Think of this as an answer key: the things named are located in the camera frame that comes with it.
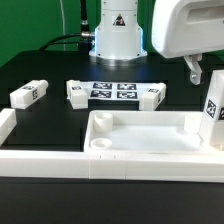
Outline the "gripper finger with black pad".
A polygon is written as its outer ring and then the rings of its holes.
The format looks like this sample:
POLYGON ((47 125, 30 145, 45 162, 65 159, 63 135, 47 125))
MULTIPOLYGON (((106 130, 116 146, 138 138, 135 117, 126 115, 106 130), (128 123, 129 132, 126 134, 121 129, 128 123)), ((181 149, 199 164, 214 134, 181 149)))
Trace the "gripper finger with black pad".
POLYGON ((188 55, 184 57, 186 64, 190 69, 190 81, 193 84, 199 84, 201 82, 202 70, 199 62, 202 60, 201 54, 188 55))

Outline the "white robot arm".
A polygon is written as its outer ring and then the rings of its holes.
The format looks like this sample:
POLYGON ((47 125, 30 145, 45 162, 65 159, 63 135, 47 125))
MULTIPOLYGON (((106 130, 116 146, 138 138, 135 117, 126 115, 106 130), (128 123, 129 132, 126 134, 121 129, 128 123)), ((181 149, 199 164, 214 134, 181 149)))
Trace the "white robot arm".
MULTIPOLYGON (((89 52, 93 62, 128 65, 147 56, 137 6, 138 0, 101 0, 95 47, 89 52)), ((184 58, 190 81, 198 85, 202 55, 224 50, 224 0, 156 0, 151 42, 165 58, 184 58)))

